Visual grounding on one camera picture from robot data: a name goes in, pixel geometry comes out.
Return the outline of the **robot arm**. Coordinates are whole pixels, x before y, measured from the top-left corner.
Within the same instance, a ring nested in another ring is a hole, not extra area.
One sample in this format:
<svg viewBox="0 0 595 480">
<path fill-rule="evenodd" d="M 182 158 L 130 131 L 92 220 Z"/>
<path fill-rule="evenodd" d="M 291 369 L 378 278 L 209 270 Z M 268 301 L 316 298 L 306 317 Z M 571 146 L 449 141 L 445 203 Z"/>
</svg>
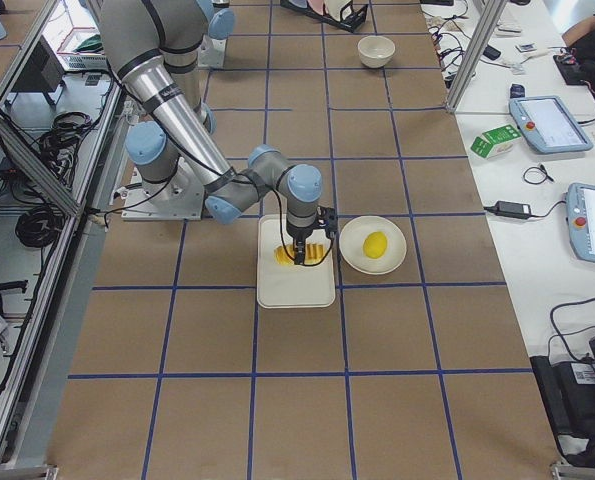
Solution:
<svg viewBox="0 0 595 480">
<path fill-rule="evenodd" d="M 105 1 L 98 20 L 110 67 L 190 162 L 212 217 L 230 224 L 274 192 L 286 213 L 280 234 L 292 239 L 281 244 L 282 257 L 295 265 L 319 265 L 330 250 L 308 238 L 316 229 L 328 239 L 337 234 L 335 211 L 319 203 L 320 171 L 292 165 L 268 145 L 258 146 L 247 169 L 236 171 L 209 134 L 210 113 L 196 96 L 196 86 L 177 83 L 193 77 L 203 40 L 226 38 L 233 27 L 233 12 L 216 10 L 210 1 Z"/>
</svg>

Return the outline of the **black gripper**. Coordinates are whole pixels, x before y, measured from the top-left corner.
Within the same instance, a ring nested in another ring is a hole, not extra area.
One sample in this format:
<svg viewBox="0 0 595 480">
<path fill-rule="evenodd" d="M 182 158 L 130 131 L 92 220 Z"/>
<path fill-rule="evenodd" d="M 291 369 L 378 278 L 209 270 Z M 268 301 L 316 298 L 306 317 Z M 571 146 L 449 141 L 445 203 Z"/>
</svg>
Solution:
<svg viewBox="0 0 595 480">
<path fill-rule="evenodd" d="M 293 239 L 294 264 L 305 264 L 306 240 L 315 230 L 324 230 L 328 240 L 337 237 L 337 212 L 332 207 L 318 206 L 315 213 L 308 218 L 296 217 L 292 213 L 287 216 L 287 232 Z"/>
</svg>

